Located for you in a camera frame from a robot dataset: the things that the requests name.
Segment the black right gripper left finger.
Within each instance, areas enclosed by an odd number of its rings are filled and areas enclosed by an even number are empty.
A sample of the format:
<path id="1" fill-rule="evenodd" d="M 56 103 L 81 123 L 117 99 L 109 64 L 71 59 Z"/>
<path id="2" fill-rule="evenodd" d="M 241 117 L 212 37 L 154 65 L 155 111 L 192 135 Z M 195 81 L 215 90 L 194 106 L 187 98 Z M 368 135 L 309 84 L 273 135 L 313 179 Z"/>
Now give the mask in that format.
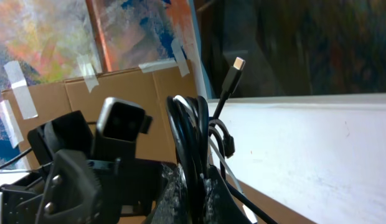
<path id="1" fill-rule="evenodd" d="M 145 224 L 192 223 L 189 194 L 181 165 L 161 163 L 161 177 L 167 181 L 156 200 L 156 206 L 144 220 Z"/>

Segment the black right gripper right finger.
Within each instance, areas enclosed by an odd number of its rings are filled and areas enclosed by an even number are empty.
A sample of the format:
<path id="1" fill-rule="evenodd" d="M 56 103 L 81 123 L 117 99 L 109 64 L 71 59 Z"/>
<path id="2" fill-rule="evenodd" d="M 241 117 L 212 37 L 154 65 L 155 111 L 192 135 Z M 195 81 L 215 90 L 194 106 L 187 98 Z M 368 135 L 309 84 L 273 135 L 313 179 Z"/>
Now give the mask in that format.
<path id="1" fill-rule="evenodd" d="M 205 223 L 251 224 L 239 209 L 218 169 L 210 165 L 205 179 Z"/>

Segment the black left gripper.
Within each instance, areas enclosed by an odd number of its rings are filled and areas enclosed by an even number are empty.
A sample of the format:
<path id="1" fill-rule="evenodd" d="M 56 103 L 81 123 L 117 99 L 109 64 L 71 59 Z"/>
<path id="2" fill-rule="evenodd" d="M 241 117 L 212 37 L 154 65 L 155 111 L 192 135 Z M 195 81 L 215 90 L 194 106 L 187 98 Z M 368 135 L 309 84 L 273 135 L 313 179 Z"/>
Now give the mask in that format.
<path id="1" fill-rule="evenodd" d="M 0 186 L 1 223 L 118 223 L 148 216 L 165 188 L 159 161 L 94 160 L 94 137 L 81 111 L 29 131 L 41 166 Z"/>

